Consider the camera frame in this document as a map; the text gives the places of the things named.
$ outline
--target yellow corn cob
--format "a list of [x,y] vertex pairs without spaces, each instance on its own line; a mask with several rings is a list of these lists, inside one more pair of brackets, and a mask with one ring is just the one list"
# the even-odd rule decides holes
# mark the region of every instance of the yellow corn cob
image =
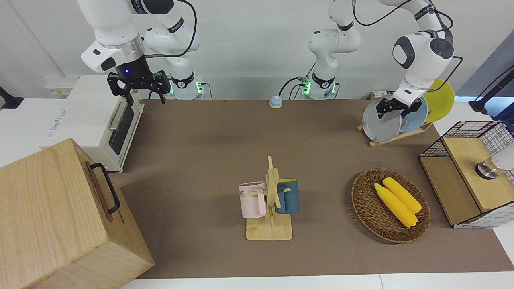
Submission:
[[417,223],[416,215],[411,212],[390,190],[379,184],[375,184],[375,190],[380,199],[389,210],[400,220],[400,222],[410,228]]
[[409,208],[409,210],[411,210],[413,213],[419,213],[421,210],[421,204],[397,181],[388,176],[382,181],[382,183],[398,199],[400,199],[400,201],[404,203],[407,208]]

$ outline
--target yellow plate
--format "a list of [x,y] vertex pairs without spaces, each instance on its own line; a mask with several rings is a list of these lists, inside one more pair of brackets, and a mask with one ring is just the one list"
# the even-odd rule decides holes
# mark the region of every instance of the yellow plate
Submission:
[[[430,89],[438,88],[443,82],[444,81],[441,79],[436,79]],[[455,101],[455,93],[451,86],[445,83],[445,85],[436,92],[426,92],[425,99],[427,100],[429,111],[425,122],[434,122],[450,113],[453,102]]]

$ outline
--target wicker basket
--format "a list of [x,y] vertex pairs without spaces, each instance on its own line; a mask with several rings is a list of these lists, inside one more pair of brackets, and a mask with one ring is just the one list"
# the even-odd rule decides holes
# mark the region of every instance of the wicker basket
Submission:
[[[373,186],[392,177],[409,191],[421,204],[416,214],[418,222],[406,228],[378,197]],[[404,176],[390,170],[373,169],[361,173],[352,186],[352,203],[357,217],[376,236],[396,244],[408,243],[421,238],[430,227],[430,208],[421,191]]]

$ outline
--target wooden cabinet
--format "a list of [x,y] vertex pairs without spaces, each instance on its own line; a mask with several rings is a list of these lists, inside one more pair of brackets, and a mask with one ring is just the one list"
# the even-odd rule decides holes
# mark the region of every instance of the wooden cabinet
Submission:
[[2,289],[121,288],[153,266],[121,190],[93,163],[68,139],[0,168]]

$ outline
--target wooden crate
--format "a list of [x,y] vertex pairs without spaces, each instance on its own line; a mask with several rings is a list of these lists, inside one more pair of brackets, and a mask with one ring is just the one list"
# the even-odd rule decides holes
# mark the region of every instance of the wooden crate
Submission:
[[119,187],[71,139],[0,168],[0,287],[121,288],[153,260]]
[[480,138],[443,137],[449,156],[422,156],[420,161],[450,225],[475,220],[514,202],[514,185],[502,174],[487,180],[475,166],[491,156]]

